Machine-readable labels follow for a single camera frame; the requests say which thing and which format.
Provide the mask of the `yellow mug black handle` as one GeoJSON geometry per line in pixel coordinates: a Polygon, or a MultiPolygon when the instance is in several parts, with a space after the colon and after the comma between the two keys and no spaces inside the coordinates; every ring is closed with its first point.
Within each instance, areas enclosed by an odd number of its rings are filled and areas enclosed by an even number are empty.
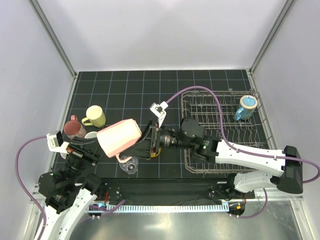
{"type": "Polygon", "coordinates": [[[158,153],[152,152],[152,153],[150,154],[150,157],[151,157],[151,158],[156,158],[156,157],[158,157],[159,155],[160,155],[159,152],[158,152],[158,153]]]}

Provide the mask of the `pink faceted mug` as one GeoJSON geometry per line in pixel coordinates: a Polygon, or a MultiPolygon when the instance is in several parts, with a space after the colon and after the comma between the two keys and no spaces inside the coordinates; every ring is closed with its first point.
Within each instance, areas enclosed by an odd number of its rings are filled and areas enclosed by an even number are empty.
{"type": "Polygon", "coordinates": [[[121,120],[97,132],[97,141],[109,157],[116,157],[118,162],[124,164],[132,157],[120,158],[120,153],[132,147],[141,138],[142,132],[134,119],[121,120]]]}

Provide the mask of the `blue butterfly mug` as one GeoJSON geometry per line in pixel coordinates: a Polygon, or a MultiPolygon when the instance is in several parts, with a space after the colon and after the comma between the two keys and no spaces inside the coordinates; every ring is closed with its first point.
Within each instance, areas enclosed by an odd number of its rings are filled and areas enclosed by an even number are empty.
{"type": "Polygon", "coordinates": [[[252,95],[244,95],[240,98],[237,111],[234,115],[235,121],[248,120],[252,117],[256,107],[258,105],[258,100],[252,95]]]}

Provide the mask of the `brown floral mug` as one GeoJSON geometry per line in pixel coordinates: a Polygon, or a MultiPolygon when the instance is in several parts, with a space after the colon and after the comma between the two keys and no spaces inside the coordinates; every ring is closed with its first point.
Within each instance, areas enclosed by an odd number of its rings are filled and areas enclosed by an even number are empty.
{"type": "Polygon", "coordinates": [[[97,137],[97,132],[96,131],[91,131],[91,132],[88,132],[86,135],[85,135],[85,139],[93,139],[93,138],[96,138],[97,137]]]}

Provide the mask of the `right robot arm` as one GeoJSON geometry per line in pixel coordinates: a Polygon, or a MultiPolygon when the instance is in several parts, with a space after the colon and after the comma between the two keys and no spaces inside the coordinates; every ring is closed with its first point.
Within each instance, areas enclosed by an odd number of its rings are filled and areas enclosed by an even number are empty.
{"type": "Polygon", "coordinates": [[[198,163],[253,169],[229,177],[229,187],[241,193],[272,187],[289,194],[303,193],[303,164],[298,160],[296,147],[287,145],[283,150],[271,150],[228,142],[208,135],[205,127],[192,118],[183,118],[178,131],[150,121],[139,140],[121,156],[149,160],[164,148],[188,150],[190,158],[198,163]]]}

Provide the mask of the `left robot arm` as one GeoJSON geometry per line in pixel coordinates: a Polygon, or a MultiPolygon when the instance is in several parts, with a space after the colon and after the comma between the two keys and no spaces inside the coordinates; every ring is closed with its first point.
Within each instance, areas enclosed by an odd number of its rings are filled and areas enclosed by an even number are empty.
{"type": "Polygon", "coordinates": [[[51,152],[66,154],[62,169],[42,174],[38,192],[45,197],[43,228],[37,240],[68,240],[89,205],[102,195],[103,181],[89,171],[97,165],[102,148],[97,138],[74,137],[64,141],[59,133],[47,134],[51,152]]]}

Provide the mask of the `clear glass tumbler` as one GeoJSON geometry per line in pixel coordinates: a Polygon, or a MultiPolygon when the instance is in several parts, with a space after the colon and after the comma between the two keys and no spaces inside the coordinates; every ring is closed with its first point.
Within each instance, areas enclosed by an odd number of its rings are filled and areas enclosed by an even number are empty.
{"type": "Polygon", "coordinates": [[[120,168],[128,175],[134,175],[138,171],[138,158],[132,157],[130,160],[120,163],[120,168]]]}

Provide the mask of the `cream yellow faceted mug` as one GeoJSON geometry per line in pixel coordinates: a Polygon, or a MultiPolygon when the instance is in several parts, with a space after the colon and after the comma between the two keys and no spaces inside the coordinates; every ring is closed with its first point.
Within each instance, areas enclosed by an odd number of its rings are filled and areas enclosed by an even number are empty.
{"type": "Polygon", "coordinates": [[[98,105],[90,106],[85,113],[85,118],[81,120],[84,126],[95,126],[101,128],[106,124],[106,117],[103,109],[98,105]]]}

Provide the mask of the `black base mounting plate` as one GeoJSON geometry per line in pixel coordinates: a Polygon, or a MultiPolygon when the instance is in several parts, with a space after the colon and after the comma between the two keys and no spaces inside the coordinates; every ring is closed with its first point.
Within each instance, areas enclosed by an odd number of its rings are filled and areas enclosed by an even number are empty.
{"type": "Polygon", "coordinates": [[[97,200],[108,199],[111,204],[125,200],[132,206],[199,206],[254,198],[252,190],[241,193],[225,178],[103,178],[97,200]]]}

